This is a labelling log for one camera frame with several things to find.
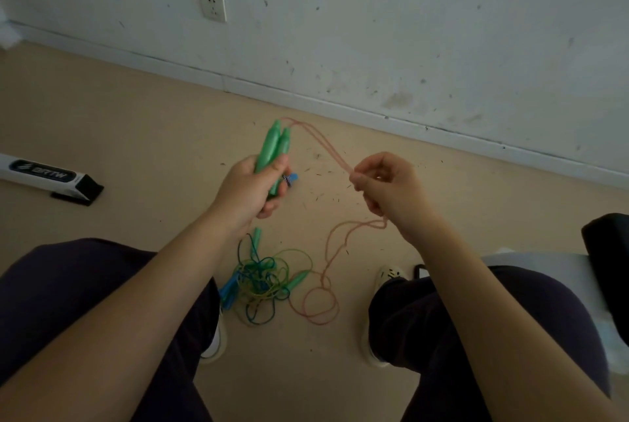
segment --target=white sneaker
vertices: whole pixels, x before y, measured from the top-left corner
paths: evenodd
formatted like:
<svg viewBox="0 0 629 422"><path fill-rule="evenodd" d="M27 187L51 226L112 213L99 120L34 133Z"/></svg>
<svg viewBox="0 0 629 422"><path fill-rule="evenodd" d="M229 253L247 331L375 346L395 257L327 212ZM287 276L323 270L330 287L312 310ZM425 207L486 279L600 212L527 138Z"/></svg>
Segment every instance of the white sneaker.
<svg viewBox="0 0 629 422"><path fill-rule="evenodd" d="M375 274L375 288L373 294L377 293L383 284L393 278L400 277L408 280L408 276L406 276L402 268L389 265L380 267L378 273ZM360 338L360 349L365 360L372 366L387 367L389 365L388 362L379 359L371 350L371 346L369 345L369 316L367 316L367 323L365 324L365 329L362 331L362 337Z"/></svg>
<svg viewBox="0 0 629 422"><path fill-rule="evenodd" d="M200 364L209 364L216 361L225 352L227 347L227 331L223 322L223 311L218 315L218 325L214 333L214 339L200 355Z"/></svg>

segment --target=floor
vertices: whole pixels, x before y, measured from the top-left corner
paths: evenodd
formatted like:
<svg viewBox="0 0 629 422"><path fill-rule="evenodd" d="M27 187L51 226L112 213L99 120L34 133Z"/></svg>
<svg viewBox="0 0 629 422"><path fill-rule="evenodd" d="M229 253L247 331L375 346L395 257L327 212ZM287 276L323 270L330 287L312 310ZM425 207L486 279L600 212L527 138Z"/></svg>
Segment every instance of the floor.
<svg viewBox="0 0 629 422"><path fill-rule="evenodd" d="M480 254L504 246L583 252L581 226L629 213L629 192L616 188L35 44L0 52L0 110L2 152L86 172L105 186L82 207L0 181L0 272L38 244L88 236L158 250L208 206L232 163L259 151L281 116L319 127L350 164L383 149L413 161L436 207ZM347 175L303 131L293 134L291 162L299 181L275 217L260 224L260 251L301 248L320 268L329 230L369 213ZM329 272L342 311L327 326L313 326L285 304L256 329L228 313L228 349L196 378L216 421L399 419L418 376L372 369L358 353L374 272L389 261L410 270L420 259L392 227L353 234ZM219 283L234 264L228 255Z"/></svg>

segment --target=jump rope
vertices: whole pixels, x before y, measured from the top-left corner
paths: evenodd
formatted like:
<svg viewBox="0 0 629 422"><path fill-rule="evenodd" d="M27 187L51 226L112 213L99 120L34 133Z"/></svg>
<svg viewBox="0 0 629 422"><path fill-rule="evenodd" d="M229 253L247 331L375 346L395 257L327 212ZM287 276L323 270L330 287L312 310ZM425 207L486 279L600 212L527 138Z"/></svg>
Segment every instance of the jump rope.
<svg viewBox="0 0 629 422"><path fill-rule="evenodd" d="M353 168L350 167L330 141L313 124L298 121L291 117L282 117L280 120L288 123L287 129L294 126L301 127L304 131L309 133L321 145L321 147L324 148L324 150L345 172L353 172ZM281 139L284 138L285 135L287 136L286 142L282 144ZM282 134L282 137L279 140L280 149L284 147L286 149L288 148L288 139L289 132L287 133L285 129L284 134ZM275 194L273 189L276 189L276 186L272 188L272 195ZM350 228L345 233L343 243L336 249L336 251L334 251L334 253L332 253L330 249L330 241L334 232L347 226L350 226ZM240 298L243 301L243 313L246 322L258 326L266 324L273 319L276 313L276 301L287 300L293 311L307 319L310 323L316 324L317 326L324 326L331 323L336 319L341 308L334 291L332 291L332 280L327 275L327 271L330 269L330 266L342 249L347 247L350 235L361 227L370 227L382 230L387 227L387 219L381 218L369 221L348 220L335 225L330 230L325 242L325 267L323 271L320 272L313 268L314 262L309 254L297 248L288 248L286 250L279 251L272 257L265 257L261 259L258 255L260 229L256 228L253 236L248 234L251 242L250 258L241 259L240 246L242 240L238 243L238 265L234 269L230 280L223 286L223 288L221 288L220 291L221 304L223 305L223 308L229 309L234 301L237 298ZM284 254L289 252L301 253L304 255L310 262L310 268L307 270L300 270L291 276L289 265L284 259ZM310 288L310 290L308 290L301 298L301 302L296 303L292 295L293 290L310 274L319 276L318 285ZM306 306L311 297L317 293L324 293L330 303L326 309L313 313L307 310ZM271 305L271 315L262 319L259 316L259 310L265 303L269 303Z"/></svg>

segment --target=wall socket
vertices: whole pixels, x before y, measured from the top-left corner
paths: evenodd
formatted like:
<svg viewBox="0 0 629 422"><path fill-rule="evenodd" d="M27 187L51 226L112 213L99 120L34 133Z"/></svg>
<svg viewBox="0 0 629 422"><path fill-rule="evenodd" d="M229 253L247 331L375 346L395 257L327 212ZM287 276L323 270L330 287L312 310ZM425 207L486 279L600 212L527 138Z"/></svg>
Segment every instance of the wall socket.
<svg viewBox="0 0 629 422"><path fill-rule="evenodd" d="M200 10L207 19L219 23L227 21L225 0L200 0Z"/></svg>

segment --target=baseboard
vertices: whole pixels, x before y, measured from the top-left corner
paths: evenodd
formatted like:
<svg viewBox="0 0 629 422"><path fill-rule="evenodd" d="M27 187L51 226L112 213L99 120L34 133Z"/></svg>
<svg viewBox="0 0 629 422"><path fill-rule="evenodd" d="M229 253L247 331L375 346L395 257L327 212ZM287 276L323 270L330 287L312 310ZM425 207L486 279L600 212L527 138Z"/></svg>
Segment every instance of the baseboard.
<svg viewBox="0 0 629 422"><path fill-rule="evenodd" d="M417 139L433 144L460 149L506 162L525 165L548 172L589 180L590 182L629 189L629 174L617 172L563 157L548 155L519 147L509 146L458 132L447 131L430 125L422 125L367 112L346 105L335 104L293 92L223 76L199 68L171 63L136 52L90 43L70 36L34 28L13 22L15 28L27 41L43 44L62 51L73 52L90 58L108 61L145 72L201 84L253 99L271 102L279 106L303 110L318 116L329 117L346 123L362 125L383 132Z"/></svg>

